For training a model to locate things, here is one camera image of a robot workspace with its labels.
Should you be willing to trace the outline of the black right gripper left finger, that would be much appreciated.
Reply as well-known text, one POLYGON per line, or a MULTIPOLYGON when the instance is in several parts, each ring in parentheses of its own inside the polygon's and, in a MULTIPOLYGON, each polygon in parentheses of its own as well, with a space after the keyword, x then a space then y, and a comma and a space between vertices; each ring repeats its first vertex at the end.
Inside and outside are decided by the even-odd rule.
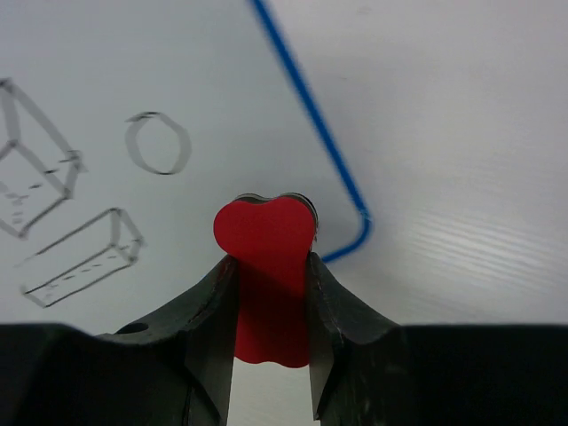
POLYGON ((238 311, 238 267, 225 257, 198 284, 113 334, 4 324, 1 422, 224 425, 238 311))

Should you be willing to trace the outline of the blue framed whiteboard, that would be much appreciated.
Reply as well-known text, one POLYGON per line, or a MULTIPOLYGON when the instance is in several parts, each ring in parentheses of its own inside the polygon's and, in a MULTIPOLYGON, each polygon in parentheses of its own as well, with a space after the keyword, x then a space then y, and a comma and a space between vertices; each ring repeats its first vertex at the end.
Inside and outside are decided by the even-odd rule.
POLYGON ((218 211, 300 193, 325 259, 354 181, 258 1, 1 4, 1 320, 114 330, 222 257, 218 211))

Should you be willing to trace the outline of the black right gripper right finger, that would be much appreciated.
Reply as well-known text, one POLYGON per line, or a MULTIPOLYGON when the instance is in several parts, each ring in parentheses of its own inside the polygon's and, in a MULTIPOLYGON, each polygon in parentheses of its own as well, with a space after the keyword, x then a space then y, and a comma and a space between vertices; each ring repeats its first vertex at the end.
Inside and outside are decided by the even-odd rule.
POLYGON ((564 325, 399 325, 310 254, 307 327, 323 425, 567 422, 564 325))

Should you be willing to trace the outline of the red bone-shaped eraser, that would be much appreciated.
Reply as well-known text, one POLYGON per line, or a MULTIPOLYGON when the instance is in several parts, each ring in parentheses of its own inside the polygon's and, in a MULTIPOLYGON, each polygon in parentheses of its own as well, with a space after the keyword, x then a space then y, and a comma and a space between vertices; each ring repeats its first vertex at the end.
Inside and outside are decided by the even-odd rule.
POLYGON ((312 202, 300 193, 245 193, 218 211, 217 245, 238 263, 237 359, 307 365, 305 264, 318 224, 312 202))

